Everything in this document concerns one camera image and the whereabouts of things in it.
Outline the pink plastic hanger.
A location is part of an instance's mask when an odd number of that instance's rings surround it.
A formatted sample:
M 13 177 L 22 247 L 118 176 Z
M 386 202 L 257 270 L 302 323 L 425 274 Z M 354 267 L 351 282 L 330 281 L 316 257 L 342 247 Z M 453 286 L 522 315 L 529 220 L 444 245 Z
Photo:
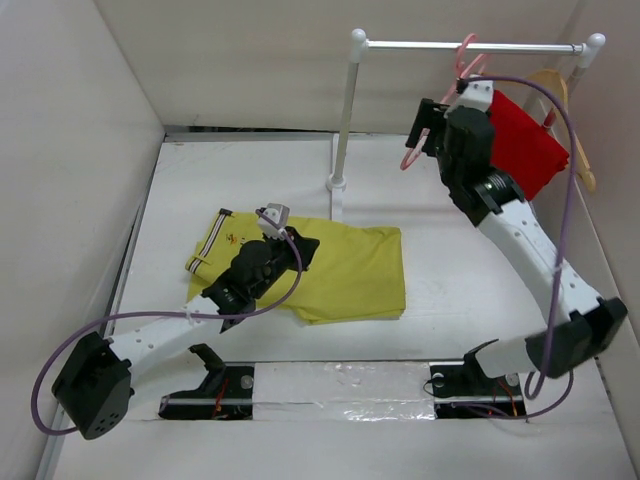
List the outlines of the pink plastic hanger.
M 475 58 L 471 60 L 469 63 L 466 63 L 464 60 L 465 52 L 468 46 L 471 43 L 474 43 L 476 40 L 477 40 L 477 35 L 475 33 L 469 33 L 464 38 L 461 45 L 456 49 L 456 57 L 455 57 L 455 63 L 453 67 L 453 71 L 456 79 L 450 85 L 448 91 L 446 92 L 444 97 L 441 99 L 441 103 L 447 103 L 452 98 L 452 96 L 454 95 L 454 92 L 456 91 L 456 82 L 458 78 L 467 78 L 470 75 L 483 74 L 489 62 L 489 57 L 490 57 L 489 54 L 480 53 L 476 55 Z M 401 160 L 401 163 L 400 163 L 401 171 L 406 171 L 407 169 L 409 169 L 413 165 L 413 163 L 418 159 L 418 157 L 422 154 L 422 147 L 426 142 L 426 137 L 428 133 L 429 133 L 429 130 L 427 128 L 422 128 L 420 130 L 420 135 L 418 137 L 418 142 L 416 146 L 408 148 L 405 156 Z

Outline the yellow-green trousers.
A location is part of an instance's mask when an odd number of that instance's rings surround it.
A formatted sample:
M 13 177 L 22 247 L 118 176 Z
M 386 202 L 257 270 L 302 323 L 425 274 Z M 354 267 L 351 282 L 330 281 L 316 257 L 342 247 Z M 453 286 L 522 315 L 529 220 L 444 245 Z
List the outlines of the yellow-green trousers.
M 308 324 L 393 319 L 406 309 L 402 233 L 397 227 L 359 228 L 328 219 L 296 217 L 288 224 L 319 241 L 309 270 L 282 304 Z M 220 210 L 185 268 L 187 298 L 226 270 L 241 246 L 260 240 L 258 216 Z

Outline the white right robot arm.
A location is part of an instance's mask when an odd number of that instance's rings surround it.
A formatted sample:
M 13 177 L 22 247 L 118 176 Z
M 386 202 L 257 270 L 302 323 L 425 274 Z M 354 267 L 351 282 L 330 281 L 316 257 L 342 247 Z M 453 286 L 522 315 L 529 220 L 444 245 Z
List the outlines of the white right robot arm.
M 515 180 L 490 162 L 495 129 L 486 112 L 423 99 L 406 142 L 428 133 L 424 151 L 436 158 L 454 205 L 509 261 L 547 314 L 546 330 L 490 340 L 463 357 L 462 381 L 483 394 L 499 377 L 537 371 L 557 379 L 606 350 L 627 316 L 618 297 L 603 298 L 568 262 L 534 217 Z

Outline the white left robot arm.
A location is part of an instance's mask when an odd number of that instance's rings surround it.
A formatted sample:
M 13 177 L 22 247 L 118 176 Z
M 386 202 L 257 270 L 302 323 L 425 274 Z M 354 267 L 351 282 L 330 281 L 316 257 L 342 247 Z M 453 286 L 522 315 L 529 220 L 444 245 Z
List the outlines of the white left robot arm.
M 183 311 L 156 314 L 149 324 L 109 338 L 97 332 L 81 336 L 54 381 L 54 397 L 81 436 L 94 440 L 123 420 L 143 373 L 190 352 L 202 361 L 188 374 L 193 390 L 164 396 L 161 417 L 173 417 L 180 400 L 211 401 L 215 419 L 246 416 L 247 409 L 237 401 L 247 394 L 240 386 L 247 370 L 227 366 L 209 346 L 209 338 L 262 314 L 258 300 L 288 271 L 299 281 L 319 245 L 319 240 L 304 237 L 293 227 L 273 238 L 250 240 Z

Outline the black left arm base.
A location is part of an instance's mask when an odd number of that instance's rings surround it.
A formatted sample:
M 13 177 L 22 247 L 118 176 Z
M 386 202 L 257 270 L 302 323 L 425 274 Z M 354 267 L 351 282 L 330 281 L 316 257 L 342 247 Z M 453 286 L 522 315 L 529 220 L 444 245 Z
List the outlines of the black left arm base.
M 193 390 L 163 396 L 158 416 L 174 421 L 251 420 L 255 364 L 227 364 L 206 344 L 193 345 L 189 351 L 203 362 L 206 376 Z

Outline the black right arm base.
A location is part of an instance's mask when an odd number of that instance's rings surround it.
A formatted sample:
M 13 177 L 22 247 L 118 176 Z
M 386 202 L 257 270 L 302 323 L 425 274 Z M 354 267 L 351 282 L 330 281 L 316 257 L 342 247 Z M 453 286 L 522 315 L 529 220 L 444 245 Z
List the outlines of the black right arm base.
M 429 364 L 430 378 L 424 382 L 423 391 L 433 398 L 438 420 L 516 418 L 527 414 L 517 374 L 498 378 L 481 375 L 469 380 L 463 376 L 464 367 L 461 361 Z

